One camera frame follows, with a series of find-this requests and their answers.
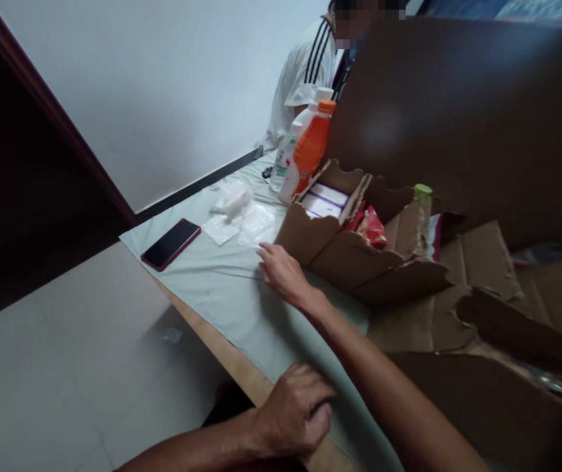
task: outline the orange bottle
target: orange bottle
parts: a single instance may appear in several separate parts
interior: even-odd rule
[[[279,199],[289,205],[294,195],[301,193],[320,164],[327,147],[327,136],[335,102],[321,100],[318,111],[294,148],[286,180],[279,191]]]

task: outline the red phone case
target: red phone case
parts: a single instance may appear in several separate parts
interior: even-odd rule
[[[165,264],[163,264],[163,266],[157,267],[157,266],[155,266],[154,264],[152,264],[152,262],[146,260],[146,258],[144,257],[144,256],[145,256],[145,252],[141,255],[141,260],[144,261],[147,265],[149,265],[150,267],[152,267],[152,268],[153,268],[155,271],[157,271],[157,272],[163,272],[163,271],[165,270],[165,268],[166,268],[168,265],[170,265],[174,259],[176,259],[176,256],[178,256],[181,252],[183,252],[183,250],[184,250],[187,246],[189,246],[189,244],[190,244],[194,239],[196,239],[196,238],[198,237],[198,235],[200,234],[200,232],[202,231],[202,229],[200,228],[200,226],[198,226],[197,224],[192,223],[192,222],[189,221],[189,220],[186,220],[185,218],[181,218],[181,220],[179,221],[179,223],[180,223],[181,221],[186,221],[187,223],[193,224],[193,225],[194,225],[196,228],[198,228],[198,229],[196,230],[196,232],[195,232],[194,234],[191,235],[191,238],[189,238],[189,239],[187,240],[187,242],[186,242],[183,246],[181,246],[181,248],[176,252],[176,254],[174,254]]]

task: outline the striped sleeve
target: striped sleeve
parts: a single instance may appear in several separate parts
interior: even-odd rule
[[[316,78],[318,77],[318,72],[320,71],[320,67],[322,65],[322,57],[325,53],[330,34],[331,25],[323,18],[322,23],[320,23],[320,28],[318,28],[316,38],[314,39],[310,49],[303,83],[316,83]]]
[[[331,25],[323,18],[314,39],[300,46],[293,83],[285,100],[286,106],[307,105],[316,95],[318,87],[331,86],[332,61],[335,61],[333,41]]]

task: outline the table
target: table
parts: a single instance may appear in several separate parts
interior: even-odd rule
[[[247,183],[257,204],[277,212],[280,225],[287,207],[261,178],[273,157],[260,158],[221,184]],[[141,263],[143,252],[182,218],[204,224],[218,192],[218,185],[205,187],[120,239]],[[260,261],[255,249],[241,245],[237,236],[218,246],[202,234],[163,272],[141,264],[254,404],[264,403],[272,383],[292,362],[308,362],[328,377],[338,395],[332,400],[328,439],[306,459],[310,470],[350,471],[361,463],[368,470],[402,471],[391,443],[338,358],[305,316],[265,284]],[[370,310],[365,305],[314,274],[307,272],[306,277],[351,325],[366,332]]]
[[[183,316],[189,326],[204,342],[222,367],[247,394],[255,406],[261,406],[272,391],[273,383],[255,365],[211,324],[191,309],[183,300],[174,295],[150,272],[148,275],[157,284],[170,303]],[[353,472],[361,470],[352,459],[347,457],[327,436],[318,449],[303,459],[310,472]]]

